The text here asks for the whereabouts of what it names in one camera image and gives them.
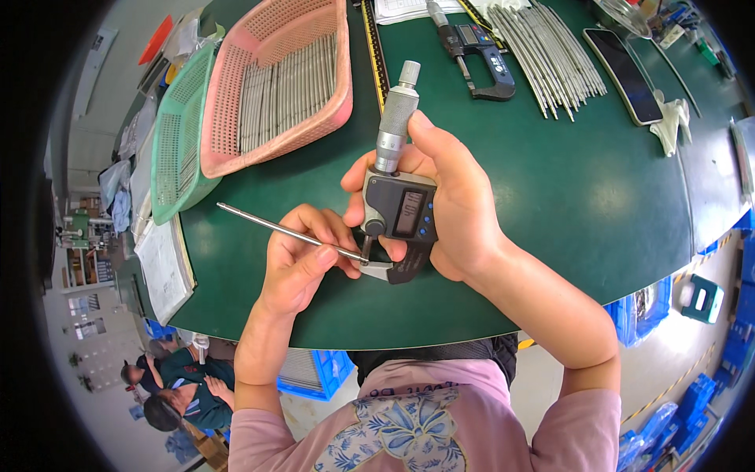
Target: ruler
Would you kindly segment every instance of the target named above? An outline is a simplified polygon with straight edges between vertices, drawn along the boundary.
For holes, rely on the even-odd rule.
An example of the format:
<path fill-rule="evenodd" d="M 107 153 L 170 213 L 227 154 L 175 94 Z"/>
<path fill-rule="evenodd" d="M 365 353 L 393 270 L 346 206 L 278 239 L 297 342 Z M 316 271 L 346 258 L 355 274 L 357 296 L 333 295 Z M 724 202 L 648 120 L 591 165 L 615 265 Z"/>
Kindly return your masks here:
<path fill-rule="evenodd" d="M 385 67 L 383 46 L 380 44 L 380 36 L 378 35 L 378 24 L 375 23 L 372 0 L 362 0 L 362 18 L 365 21 L 367 49 L 370 53 L 372 78 L 374 79 L 375 91 L 377 92 L 377 103 L 380 105 L 380 114 L 382 115 L 390 86 L 388 83 L 388 69 Z"/>

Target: dark green shirt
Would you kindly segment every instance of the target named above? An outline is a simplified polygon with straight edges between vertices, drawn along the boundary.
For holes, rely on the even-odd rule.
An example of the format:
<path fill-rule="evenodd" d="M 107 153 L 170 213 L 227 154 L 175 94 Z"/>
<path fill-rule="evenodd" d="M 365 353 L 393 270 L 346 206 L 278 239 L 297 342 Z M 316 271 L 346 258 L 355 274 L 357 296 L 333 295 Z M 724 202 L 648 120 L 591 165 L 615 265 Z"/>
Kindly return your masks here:
<path fill-rule="evenodd" d="M 231 425 L 233 411 L 220 397 L 210 393 L 205 383 L 205 375 L 210 375 L 224 381 L 233 390 L 236 377 L 228 362 L 207 357 L 205 364 L 201 365 L 187 348 L 182 348 L 162 361 L 160 375 L 165 388 L 198 385 L 192 402 L 183 414 L 189 423 L 203 429 L 220 429 Z"/>

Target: pink shirt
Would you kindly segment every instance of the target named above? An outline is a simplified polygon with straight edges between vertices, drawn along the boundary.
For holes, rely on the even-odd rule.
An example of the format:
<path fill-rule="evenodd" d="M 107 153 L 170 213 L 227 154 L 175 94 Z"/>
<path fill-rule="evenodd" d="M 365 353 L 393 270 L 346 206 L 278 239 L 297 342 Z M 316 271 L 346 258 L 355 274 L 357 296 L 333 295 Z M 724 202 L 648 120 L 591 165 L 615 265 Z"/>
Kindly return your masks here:
<path fill-rule="evenodd" d="M 532 446 L 491 360 L 393 360 L 299 443 L 273 413 L 233 414 L 229 472 L 242 470 L 614 471 L 621 399 L 585 390 L 556 401 Z"/>

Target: green plastic basket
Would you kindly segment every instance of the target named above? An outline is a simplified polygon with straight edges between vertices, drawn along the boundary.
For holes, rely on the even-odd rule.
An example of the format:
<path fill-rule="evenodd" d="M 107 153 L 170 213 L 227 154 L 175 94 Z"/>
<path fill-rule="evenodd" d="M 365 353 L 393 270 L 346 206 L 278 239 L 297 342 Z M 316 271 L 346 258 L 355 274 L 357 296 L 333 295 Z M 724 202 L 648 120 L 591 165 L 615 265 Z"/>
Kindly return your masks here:
<path fill-rule="evenodd" d="M 196 205 L 219 183 L 199 168 L 202 115 L 215 64 L 214 45 L 197 51 L 160 102 L 152 148 L 152 214 L 155 224 Z"/>

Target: smartphone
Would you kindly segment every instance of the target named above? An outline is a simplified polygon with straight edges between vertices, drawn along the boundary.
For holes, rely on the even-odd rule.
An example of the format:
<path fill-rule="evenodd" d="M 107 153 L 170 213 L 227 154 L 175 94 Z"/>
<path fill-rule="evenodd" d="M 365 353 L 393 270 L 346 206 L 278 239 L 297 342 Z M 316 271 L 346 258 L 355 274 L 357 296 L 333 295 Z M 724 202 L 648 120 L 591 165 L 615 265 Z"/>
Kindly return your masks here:
<path fill-rule="evenodd" d="M 660 122 L 663 113 L 653 91 L 616 33 L 588 28 L 582 31 L 582 36 L 611 76 L 634 124 L 644 126 Z"/>

